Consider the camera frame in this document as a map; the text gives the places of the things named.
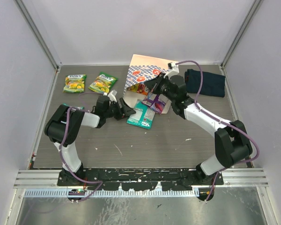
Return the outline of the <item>purple berries candy bag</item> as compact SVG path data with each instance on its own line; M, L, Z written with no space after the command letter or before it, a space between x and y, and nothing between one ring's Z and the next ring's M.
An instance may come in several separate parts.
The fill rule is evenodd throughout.
M169 99L163 94L148 93L141 103L155 113L166 114L169 110L168 101Z

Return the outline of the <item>orange Fox's candy bag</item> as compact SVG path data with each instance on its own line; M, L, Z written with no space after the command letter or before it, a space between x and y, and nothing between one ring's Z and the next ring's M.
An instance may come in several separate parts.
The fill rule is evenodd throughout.
M142 94L142 95L147 95L149 93L149 89L146 87L145 84L143 83L137 83L135 85L132 85L131 87L128 88L129 91Z

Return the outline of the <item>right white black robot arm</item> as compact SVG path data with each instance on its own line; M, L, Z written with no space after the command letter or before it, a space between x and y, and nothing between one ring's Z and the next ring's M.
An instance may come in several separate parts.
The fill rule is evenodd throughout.
M151 94L162 94L171 101L174 113L193 122L214 138L214 155L196 166L195 176L198 183L208 184L213 174L232 167L252 154L251 141L244 124L236 120L224 120L205 110L187 94L183 77L174 75L146 81L145 86Z

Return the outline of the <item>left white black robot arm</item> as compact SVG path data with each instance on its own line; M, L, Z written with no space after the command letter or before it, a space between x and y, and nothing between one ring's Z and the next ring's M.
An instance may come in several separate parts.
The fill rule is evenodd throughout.
M102 185L102 181L85 180L83 163L78 157L75 140L80 127L101 128L108 118L121 120L136 111L129 107L123 98L119 100L111 95L100 95L91 111L61 104L44 128L59 152L62 161L61 178L67 179L74 186L87 184Z

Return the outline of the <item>green Fox's spring tea candy bag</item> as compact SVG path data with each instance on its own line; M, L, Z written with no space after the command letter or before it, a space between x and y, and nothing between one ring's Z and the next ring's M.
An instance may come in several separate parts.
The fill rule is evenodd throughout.
M83 93L85 89L86 75L68 75L65 78L65 86L63 92L65 93Z

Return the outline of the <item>blue checkered paper bag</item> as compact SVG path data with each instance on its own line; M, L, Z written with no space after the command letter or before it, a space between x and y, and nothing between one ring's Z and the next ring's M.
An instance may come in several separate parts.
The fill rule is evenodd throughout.
M143 100L148 94L147 88L142 92L138 92L139 85L153 80L161 72L168 73L169 63L175 65L177 61L138 54L132 56L126 76L123 96L124 101L129 107L133 108L137 100Z

